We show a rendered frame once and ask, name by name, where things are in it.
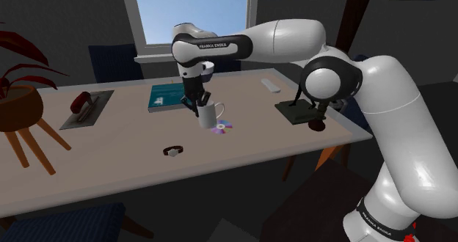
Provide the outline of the red-leaved plant in brown pot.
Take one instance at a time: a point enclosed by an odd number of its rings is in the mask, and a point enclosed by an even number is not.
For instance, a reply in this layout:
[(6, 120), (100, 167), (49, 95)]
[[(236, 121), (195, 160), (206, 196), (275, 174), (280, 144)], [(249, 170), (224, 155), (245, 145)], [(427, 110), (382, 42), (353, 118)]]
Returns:
[(66, 150), (71, 146), (43, 119), (43, 100), (37, 89), (31, 85), (17, 85), (18, 81), (45, 84), (56, 89), (56, 84), (42, 76), (24, 76), (11, 81), (8, 74), (23, 68), (39, 68), (52, 71), (43, 52), (26, 38), (15, 32), (0, 30), (0, 47), (36, 61), (35, 64), (17, 64), (0, 76), (0, 133), (3, 133), (15, 152), (21, 166), (29, 167), (19, 137), (22, 137), (38, 161), (50, 175), (56, 171), (45, 153), (31, 134), (29, 128), (37, 125)]

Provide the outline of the window with grey frame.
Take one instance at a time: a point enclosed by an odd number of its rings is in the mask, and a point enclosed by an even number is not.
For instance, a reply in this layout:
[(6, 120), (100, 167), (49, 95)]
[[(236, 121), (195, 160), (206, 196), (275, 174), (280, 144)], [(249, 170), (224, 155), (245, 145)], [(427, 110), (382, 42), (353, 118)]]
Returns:
[(256, 25), (258, 0), (124, 0), (138, 63), (171, 62), (172, 28), (180, 23), (219, 35)]

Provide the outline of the white mug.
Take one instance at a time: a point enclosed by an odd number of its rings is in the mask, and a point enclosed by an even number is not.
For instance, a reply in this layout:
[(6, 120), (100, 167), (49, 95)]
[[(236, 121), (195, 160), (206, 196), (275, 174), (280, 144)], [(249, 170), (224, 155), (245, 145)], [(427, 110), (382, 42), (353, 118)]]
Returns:
[[(218, 106), (222, 107), (219, 114), (216, 112), (216, 107)], [(206, 105), (198, 106), (197, 112), (199, 114), (198, 122), (200, 127), (205, 129), (213, 128), (217, 125), (217, 119), (225, 112), (225, 104), (221, 102), (215, 103), (209, 100)]]

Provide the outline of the blue chair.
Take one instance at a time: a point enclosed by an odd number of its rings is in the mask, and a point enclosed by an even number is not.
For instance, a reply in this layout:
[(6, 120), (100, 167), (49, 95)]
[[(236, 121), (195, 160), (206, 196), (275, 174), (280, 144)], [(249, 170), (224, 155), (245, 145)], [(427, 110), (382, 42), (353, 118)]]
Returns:
[(89, 45), (95, 80), (98, 83), (134, 81), (143, 79), (139, 63), (134, 61), (137, 50), (134, 44)]
[(0, 242), (117, 242), (125, 230), (144, 238), (154, 233), (127, 217), (123, 203), (14, 221)]
[(214, 72), (226, 73), (240, 71), (241, 62), (239, 60), (214, 60)]

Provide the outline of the beige table with wooden legs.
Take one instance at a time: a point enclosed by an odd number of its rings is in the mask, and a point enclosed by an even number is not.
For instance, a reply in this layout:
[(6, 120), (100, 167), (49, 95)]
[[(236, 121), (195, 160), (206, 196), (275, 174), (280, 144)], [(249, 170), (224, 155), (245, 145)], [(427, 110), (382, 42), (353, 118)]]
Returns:
[[(271, 93), (267, 78), (281, 89)], [(71, 146), (65, 150), (37, 126), (30, 131), (55, 168), (50, 175), (26, 150), (24, 168), (0, 134), (0, 218), (204, 175), (290, 155), (358, 142), (370, 134), (333, 109), (322, 132), (292, 125), (276, 108), (292, 100), (297, 85), (276, 70), (215, 74), (206, 89), (225, 104), (224, 134), (199, 126), (187, 109), (150, 113), (153, 79), (42, 88), (44, 120)], [(82, 92), (114, 90), (93, 126), (60, 130)], [(163, 149), (183, 146), (175, 157)]]

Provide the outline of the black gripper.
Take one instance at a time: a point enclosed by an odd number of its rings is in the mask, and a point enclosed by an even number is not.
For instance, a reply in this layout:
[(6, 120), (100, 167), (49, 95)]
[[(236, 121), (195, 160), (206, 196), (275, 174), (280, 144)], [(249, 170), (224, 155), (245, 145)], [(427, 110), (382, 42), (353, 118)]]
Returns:
[(198, 100), (198, 106), (205, 106), (211, 96), (210, 92), (204, 90), (202, 76), (183, 78), (184, 96), (181, 103), (199, 117), (197, 104), (193, 100)]

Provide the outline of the shiny compact disc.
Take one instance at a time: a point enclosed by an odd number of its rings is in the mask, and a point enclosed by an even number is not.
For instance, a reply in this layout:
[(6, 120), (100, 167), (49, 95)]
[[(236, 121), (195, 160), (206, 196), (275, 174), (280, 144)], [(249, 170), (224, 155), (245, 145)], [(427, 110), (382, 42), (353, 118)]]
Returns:
[(226, 120), (218, 120), (217, 124), (211, 128), (212, 133), (224, 134), (228, 133), (233, 129), (233, 125)]

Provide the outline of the dark figure on green base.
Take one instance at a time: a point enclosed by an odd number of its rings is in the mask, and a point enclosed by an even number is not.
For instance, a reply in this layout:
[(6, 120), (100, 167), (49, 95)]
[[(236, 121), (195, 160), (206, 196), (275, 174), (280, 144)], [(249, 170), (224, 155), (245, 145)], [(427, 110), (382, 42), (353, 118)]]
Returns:
[(329, 102), (322, 101), (316, 105), (312, 100), (311, 103), (309, 103), (305, 99), (300, 99), (302, 94), (302, 88), (299, 85), (294, 100), (277, 103), (275, 104), (275, 108), (292, 125), (307, 123), (311, 130), (317, 132), (323, 131), (326, 128), (324, 124), (326, 117), (324, 115), (329, 106)]

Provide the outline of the teal book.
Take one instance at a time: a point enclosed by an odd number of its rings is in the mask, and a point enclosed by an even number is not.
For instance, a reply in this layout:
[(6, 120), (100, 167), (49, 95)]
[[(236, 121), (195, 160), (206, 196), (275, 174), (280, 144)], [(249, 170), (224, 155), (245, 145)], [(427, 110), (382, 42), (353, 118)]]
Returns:
[(150, 113), (184, 109), (181, 99), (184, 96), (182, 83), (157, 84), (151, 87), (148, 111)]

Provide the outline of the white remote control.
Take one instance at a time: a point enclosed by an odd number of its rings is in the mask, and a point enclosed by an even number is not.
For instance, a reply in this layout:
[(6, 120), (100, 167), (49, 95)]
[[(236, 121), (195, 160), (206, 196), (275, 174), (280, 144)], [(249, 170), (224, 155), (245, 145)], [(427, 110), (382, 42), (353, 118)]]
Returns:
[(262, 78), (261, 83), (271, 92), (271, 93), (279, 93), (281, 89), (273, 84), (269, 79)]

